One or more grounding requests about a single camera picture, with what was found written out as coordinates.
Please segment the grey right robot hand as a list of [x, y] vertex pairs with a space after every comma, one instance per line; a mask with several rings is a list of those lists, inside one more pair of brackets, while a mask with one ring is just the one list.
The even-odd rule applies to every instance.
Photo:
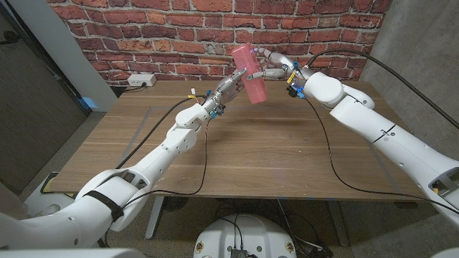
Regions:
[[247, 80], [254, 80], [257, 78], [289, 78], [292, 74], [295, 75], [299, 80], [309, 79], [314, 71], [307, 67], [301, 67], [300, 65], [295, 66], [294, 61], [278, 52], [271, 52], [270, 50], [262, 47], [254, 49], [262, 59], [259, 62], [260, 71], [253, 72], [246, 76]]

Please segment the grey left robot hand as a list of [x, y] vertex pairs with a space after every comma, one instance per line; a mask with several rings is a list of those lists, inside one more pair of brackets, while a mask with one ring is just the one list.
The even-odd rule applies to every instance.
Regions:
[[222, 79], [215, 91], [205, 100], [202, 105], [204, 109], [210, 114], [221, 114], [224, 110], [224, 105], [234, 98], [242, 91], [245, 86], [242, 83], [242, 76], [247, 72], [247, 69], [235, 70], [231, 75]]

